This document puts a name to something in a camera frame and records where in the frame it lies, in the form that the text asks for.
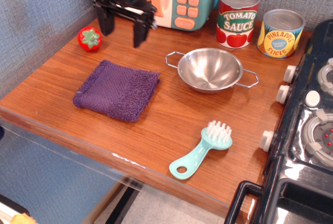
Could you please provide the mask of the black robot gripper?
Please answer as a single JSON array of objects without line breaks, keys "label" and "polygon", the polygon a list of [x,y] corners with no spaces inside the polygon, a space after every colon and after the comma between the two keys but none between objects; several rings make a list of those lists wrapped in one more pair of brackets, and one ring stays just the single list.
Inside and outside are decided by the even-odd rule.
[{"label": "black robot gripper", "polygon": [[114,10],[134,21],[134,48],[146,40],[150,29],[157,28],[156,7],[147,0],[96,0],[94,2],[101,32],[104,36],[114,30]]}]

